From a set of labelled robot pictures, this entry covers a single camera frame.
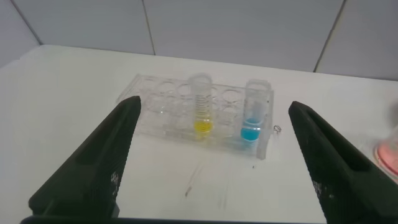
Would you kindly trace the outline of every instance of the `glass test tube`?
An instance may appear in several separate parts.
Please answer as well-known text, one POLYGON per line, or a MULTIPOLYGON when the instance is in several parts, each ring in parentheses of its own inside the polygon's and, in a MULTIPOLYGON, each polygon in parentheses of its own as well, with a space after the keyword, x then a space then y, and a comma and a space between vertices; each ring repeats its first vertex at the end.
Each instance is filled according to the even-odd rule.
POLYGON ((261 133, 267 109, 267 91, 270 84, 264 80, 249 80, 246 83, 241 137, 249 142, 257 141, 261 133))
POLYGON ((195 104, 193 127, 200 137, 204 137, 213 129, 211 77, 200 73, 191 77, 189 83, 195 104))

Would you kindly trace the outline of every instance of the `white tabletop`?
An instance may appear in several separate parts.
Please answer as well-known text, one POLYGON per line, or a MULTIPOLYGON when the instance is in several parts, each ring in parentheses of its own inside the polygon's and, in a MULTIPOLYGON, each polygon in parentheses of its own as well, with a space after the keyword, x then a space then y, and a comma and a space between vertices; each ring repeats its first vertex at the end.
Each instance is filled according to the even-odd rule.
POLYGON ((198 72, 232 86, 268 80, 282 132, 263 161, 135 134, 120 217, 325 223, 288 115, 291 102, 312 107, 357 146, 398 123, 398 82, 43 45, 0 69, 1 222, 31 214, 30 196, 115 107, 135 74, 187 79, 198 72))

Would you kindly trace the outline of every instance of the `yellow liquid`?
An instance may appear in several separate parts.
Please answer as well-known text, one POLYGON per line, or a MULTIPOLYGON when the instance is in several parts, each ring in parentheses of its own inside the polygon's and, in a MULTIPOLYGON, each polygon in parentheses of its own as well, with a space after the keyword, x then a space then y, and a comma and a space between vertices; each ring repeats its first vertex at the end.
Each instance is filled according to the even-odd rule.
POLYGON ((193 124, 195 131, 201 135, 207 135, 213 129, 212 121, 195 121, 193 124))

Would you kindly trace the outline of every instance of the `test tube with yellow liquid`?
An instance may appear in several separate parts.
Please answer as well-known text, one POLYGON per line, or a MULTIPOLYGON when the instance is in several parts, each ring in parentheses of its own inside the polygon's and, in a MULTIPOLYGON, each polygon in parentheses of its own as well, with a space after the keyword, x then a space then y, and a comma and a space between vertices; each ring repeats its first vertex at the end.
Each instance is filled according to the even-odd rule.
POLYGON ((211 77, 200 73, 189 79, 191 93, 194 100, 193 127, 197 138, 205 138, 213 129, 211 77))

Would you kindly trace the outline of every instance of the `gray wall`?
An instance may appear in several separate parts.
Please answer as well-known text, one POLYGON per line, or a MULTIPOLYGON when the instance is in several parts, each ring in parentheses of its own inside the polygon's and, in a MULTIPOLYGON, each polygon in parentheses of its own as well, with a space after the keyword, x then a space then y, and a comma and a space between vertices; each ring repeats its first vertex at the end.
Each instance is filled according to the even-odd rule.
POLYGON ((342 0, 14 1, 44 44, 312 72, 342 0))
POLYGON ((38 45, 10 0, 0 0, 0 68, 38 45))
POLYGON ((156 55, 312 72, 340 0, 144 0, 156 55))
POLYGON ((317 72, 398 80, 398 1, 348 0, 317 72))
POLYGON ((343 0, 14 1, 43 44, 398 80, 397 0, 346 0, 329 41, 343 0))
POLYGON ((14 0, 43 44, 154 54, 141 0, 14 0))

